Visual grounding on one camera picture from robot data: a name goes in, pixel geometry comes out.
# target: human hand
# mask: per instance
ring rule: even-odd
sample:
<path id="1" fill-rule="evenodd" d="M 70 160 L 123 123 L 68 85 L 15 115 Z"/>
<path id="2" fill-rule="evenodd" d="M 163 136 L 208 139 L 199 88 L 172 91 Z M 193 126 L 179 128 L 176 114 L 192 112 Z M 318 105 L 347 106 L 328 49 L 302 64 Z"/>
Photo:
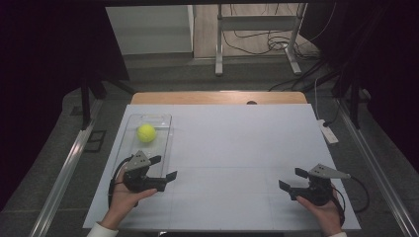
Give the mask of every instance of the human hand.
<path id="1" fill-rule="evenodd" d="M 126 188 L 126 185 L 123 183 L 124 170 L 124 167 L 122 167 L 120 173 L 118 174 L 117 180 L 115 182 L 111 206 L 109 207 L 108 212 L 100 223 L 107 229 L 118 229 L 121 221 L 133 209 L 139 200 L 148 198 L 157 193 L 156 189 L 143 191 L 138 194 L 129 191 Z"/>
<path id="2" fill-rule="evenodd" d="M 335 190 L 333 190 L 333 196 L 337 198 Z M 296 197 L 296 200 L 317 218 L 317 222 L 326 236 L 342 232 L 338 208 L 332 200 L 322 206 L 317 206 L 300 196 Z"/>

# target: clear plastic container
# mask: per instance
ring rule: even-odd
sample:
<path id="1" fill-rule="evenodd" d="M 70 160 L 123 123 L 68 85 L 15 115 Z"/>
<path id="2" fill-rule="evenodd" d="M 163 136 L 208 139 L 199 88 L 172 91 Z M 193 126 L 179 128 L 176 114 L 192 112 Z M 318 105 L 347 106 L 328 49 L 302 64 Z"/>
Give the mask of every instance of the clear plastic container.
<path id="1" fill-rule="evenodd" d="M 170 115 L 132 115 L 126 124 L 126 130 L 114 164 L 113 175 L 125 158 L 135 155 L 142 150 L 147 158 L 161 156 L 161 162 L 150 166 L 147 176 L 152 178 L 165 177 L 167 174 L 167 160 L 170 156 L 170 146 L 173 136 Z M 151 124 L 156 130 L 156 137 L 150 142 L 141 142 L 137 136 L 137 129 L 145 124 Z"/>

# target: sleeve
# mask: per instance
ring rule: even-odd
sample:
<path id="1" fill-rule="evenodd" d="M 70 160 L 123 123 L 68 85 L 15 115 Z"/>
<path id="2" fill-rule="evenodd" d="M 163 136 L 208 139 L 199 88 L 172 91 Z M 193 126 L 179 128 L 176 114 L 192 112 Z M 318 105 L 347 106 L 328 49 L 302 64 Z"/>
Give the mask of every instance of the sleeve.
<path id="1" fill-rule="evenodd" d="M 87 237 L 115 237 L 118 232 L 118 230 L 110 230 L 98 223 L 95 223 Z"/>
<path id="2" fill-rule="evenodd" d="M 334 234 L 329 237 L 347 237 L 347 235 L 345 232 L 340 232 L 339 234 Z"/>

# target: white table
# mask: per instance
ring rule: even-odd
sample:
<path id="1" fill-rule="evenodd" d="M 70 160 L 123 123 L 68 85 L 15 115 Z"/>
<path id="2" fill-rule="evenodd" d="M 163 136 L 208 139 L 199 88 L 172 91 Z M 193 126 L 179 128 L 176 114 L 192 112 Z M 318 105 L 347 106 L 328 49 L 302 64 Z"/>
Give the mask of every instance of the white table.
<path id="1" fill-rule="evenodd" d="M 244 105 L 255 101 L 265 105 Z M 284 232 L 319 230 L 315 218 L 279 189 L 278 180 L 307 187 L 294 168 L 335 168 L 311 105 L 301 93 L 138 93 L 127 106 L 84 228 L 107 211 L 115 164 L 129 156 L 126 126 L 133 115 L 172 117 L 165 173 L 178 171 L 164 193 L 142 200 L 121 224 L 140 231 Z M 159 171 L 150 169 L 149 176 Z M 360 225 L 346 200 L 344 229 Z"/>

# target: tennis ball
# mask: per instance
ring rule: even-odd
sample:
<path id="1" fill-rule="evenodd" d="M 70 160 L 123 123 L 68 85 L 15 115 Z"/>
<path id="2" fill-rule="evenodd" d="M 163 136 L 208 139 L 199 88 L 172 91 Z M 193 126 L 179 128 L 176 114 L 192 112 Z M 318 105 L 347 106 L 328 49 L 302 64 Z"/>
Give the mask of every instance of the tennis ball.
<path id="1" fill-rule="evenodd" d="M 151 124 L 145 123 L 136 130 L 136 137 L 142 142 L 150 142 L 156 138 L 156 130 Z"/>

